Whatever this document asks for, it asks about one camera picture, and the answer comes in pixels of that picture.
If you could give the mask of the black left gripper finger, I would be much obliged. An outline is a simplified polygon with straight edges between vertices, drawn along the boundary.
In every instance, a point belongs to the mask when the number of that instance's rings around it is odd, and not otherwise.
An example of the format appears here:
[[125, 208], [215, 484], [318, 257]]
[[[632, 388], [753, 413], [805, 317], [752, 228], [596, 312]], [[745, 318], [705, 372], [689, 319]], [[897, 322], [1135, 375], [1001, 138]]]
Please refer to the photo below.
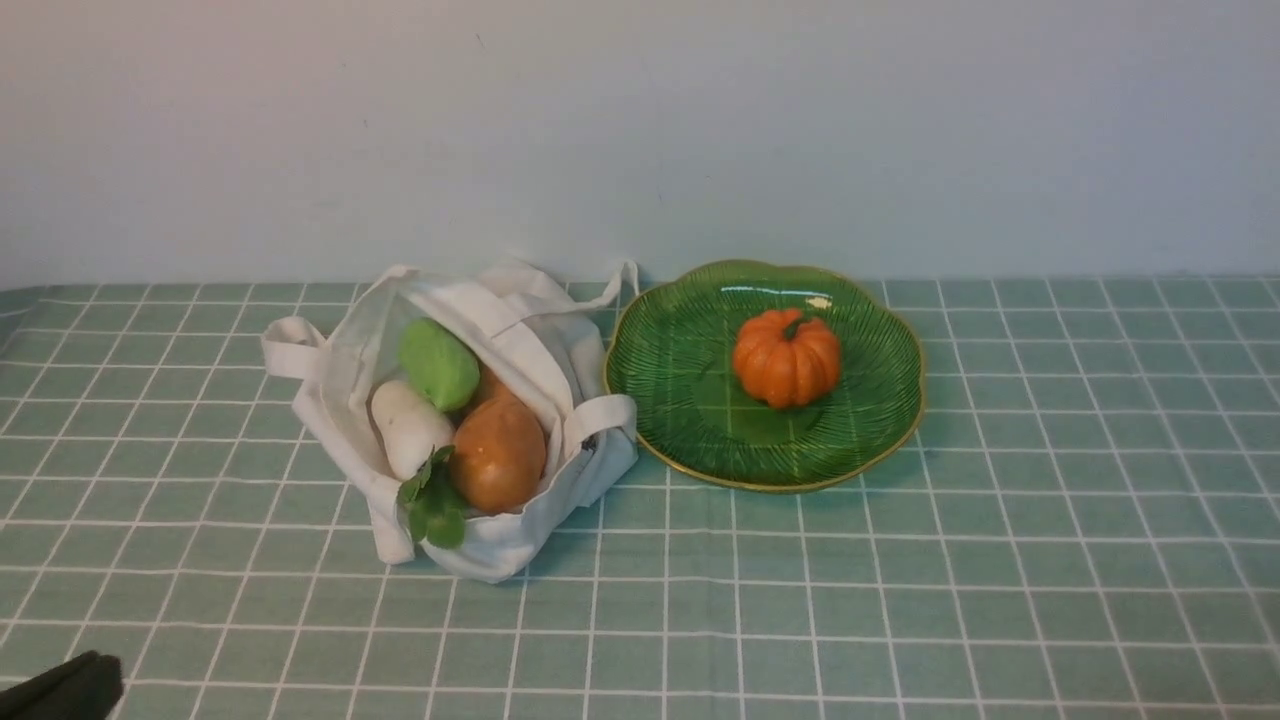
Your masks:
[[122, 660], [86, 651], [1, 693], [3, 719], [108, 719], [124, 694]]

